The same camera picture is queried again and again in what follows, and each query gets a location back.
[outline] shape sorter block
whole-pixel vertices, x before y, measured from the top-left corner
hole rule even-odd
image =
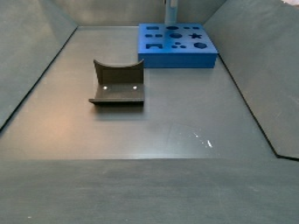
[[[217,50],[200,24],[140,24],[137,59],[144,67],[213,68]]]

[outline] gray wall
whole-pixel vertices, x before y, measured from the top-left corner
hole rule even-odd
[[[78,25],[137,25],[164,21],[164,0],[52,0]],[[180,0],[178,22],[204,23],[227,0]]]
[[[299,158],[299,10],[228,0],[205,29],[276,153]]]
[[[0,128],[74,28],[48,0],[0,0]]]

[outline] dark gray curved holder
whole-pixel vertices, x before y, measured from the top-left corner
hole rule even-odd
[[[97,93],[93,104],[144,103],[144,61],[130,66],[108,66],[93,60]]]

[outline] gray enclosure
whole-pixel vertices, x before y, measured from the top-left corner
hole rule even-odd
[[[279,155],[299,158],[299,10],[229,0],[205,29]]]
[[[180,0],[215,68],[145,69],[144,106],[94,107],[92,61],[136,63],[162,21],[162,0],[0,0],[4,224],[299,223],[299,10]]]
[[[48,0],[0,1],[0,129],[76,29]]]
[[[78,25],[137,25],[164,21],[164,0],[52,0]],[[227,0],[181,0],[180,23],[204,23]]]

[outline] circular hole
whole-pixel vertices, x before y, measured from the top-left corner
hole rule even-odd
[[[165,28],[166,28],[168,30],[172,30],[172,31],[178,29],[177,26],[166,26]]]
[[[173,39],[178,39],[182,35],[180,33],[172,33],[169,36]]]
[[[193,46],[197,47],[197,48],[200,48],[200,49],[204,49],[206,47],[206,45],[202,44],[202,43],[200,43],[200,42],[198,43],[194,43]]]

